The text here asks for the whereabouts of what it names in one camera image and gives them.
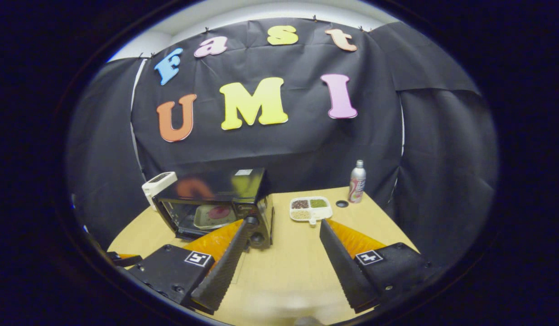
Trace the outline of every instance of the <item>aluminum bottle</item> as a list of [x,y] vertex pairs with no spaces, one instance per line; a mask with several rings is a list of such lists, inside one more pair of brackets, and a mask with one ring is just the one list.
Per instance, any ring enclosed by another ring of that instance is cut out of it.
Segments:
[[350,191],[348,192],[349,202],[362,201],[362,194],[364,193],[364,184],[366,183],[366,170],[364,169],[364,162],[362,159],[356,161],[356,167],[352,170],[350,175]]

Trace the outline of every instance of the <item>letter m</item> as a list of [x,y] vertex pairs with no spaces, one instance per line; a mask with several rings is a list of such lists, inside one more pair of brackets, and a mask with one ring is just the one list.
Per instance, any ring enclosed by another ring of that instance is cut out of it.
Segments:
[[259,108],[261,116],[259,123],[263,125],[283,124],[288,120],[281,105],[280,86],[284,80],[279,77],[269,77],[261,80],[253,95],[238,82],[223,85],[219,91],[225,95],[225,121],[221,124],[223,130],[241,127],[242,120],[237,117],[241,113],[245,122],[250,126],[255,122]]

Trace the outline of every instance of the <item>white wall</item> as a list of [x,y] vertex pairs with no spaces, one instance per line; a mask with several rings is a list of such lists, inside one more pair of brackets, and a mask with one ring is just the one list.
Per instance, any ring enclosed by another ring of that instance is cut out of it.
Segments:
[[141,53],[143,57],[150,57],[151,53],[161,52],[162,49],[170,45],[172,35],[157,31],[146,31],[127,43],[122,49],[108,61],[120,58],[138,58]]
[[294,17],[331,21],[370,30],[398,21],[387,13],[359,0],[206,0],[174,13],[114,54],[119,58],[149,57],[169,45],[217,27],[245,20]]

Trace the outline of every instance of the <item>toaster oven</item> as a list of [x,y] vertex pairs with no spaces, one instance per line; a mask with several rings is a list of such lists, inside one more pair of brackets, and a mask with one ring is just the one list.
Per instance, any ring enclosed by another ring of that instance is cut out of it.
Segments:
[[153,196],[157,211],[176,237],[194,240],[239,219],[257,218],[249,237],[252,248],[271,243],[274,209],[263,168],[234,169],[178,176]]

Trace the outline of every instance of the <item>wooden table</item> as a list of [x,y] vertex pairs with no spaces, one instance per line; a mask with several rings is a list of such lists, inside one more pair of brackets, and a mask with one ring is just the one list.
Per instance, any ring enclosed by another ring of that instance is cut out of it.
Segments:
[[[319,239],[319,223],[289,217],[292,198],[324,196],[332,206],[331,219],[385,245],[412,241],[366,194],[359,204],[336,206],[345,200],[348,187],[273,194],[275,218],[273,245],[267,250],[243,253],[225,298],[214,316],[234,325],[292,326],[294,320],[314,316],[323,324],[350,320],[360,314],[348,305]],[[149,256],[165,244],[185,246],[152,208],[147,208],[114,239],[108,251]]]

